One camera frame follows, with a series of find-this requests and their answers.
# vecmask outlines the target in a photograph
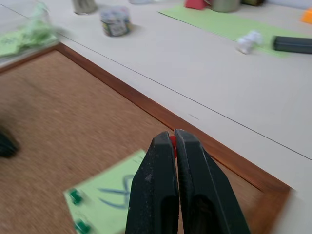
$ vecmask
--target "metal cup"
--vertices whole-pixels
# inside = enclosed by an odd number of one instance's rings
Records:
[[[241,4],[241,0],[204,0],[213,11],[232,12],[236,11]]]
[[[97,9],[94,0],[72,0],[77,15],[88,15]]]

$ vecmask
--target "small jar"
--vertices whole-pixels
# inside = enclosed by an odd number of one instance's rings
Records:
[[[129,10],[124,6],[102,9],[101,22],[104,33],[109,37],[119,37],[131,31]]]

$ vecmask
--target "cork board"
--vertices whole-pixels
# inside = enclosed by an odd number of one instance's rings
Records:
[[[174,128],[197,135],[217,161],[252,233],[269,233],[290,192],[62,44],[0,69],[0,89],[0,125],[20,144],[14,158],[0,158],[0,233],[74,233],[62,192]]]

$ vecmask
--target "black object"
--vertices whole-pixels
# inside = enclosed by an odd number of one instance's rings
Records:
[[[247,4],[251,6],[261,6],[266,0],[242,0],[242,4]]]
[[[226,175],[199,140],[184,130],[175,140],[167,132],[153,139],[132,182],[125,234],[177,234],[175,150],[184,233],[250,234]]]
[[[154,137],[133,178],[125,234],[176,234],[178,216],[174,149],[163,132]]]
[[[0,156],[11,157],[17,152],[16,144],[7,135],[0,132]]]
[[[279,51],[312,54],[312,38],[276,37],[273,48]]]

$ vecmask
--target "orange object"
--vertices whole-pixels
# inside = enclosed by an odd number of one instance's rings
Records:
[[[312,24],[312,8],[309,8],[303,15],[302,22]]]

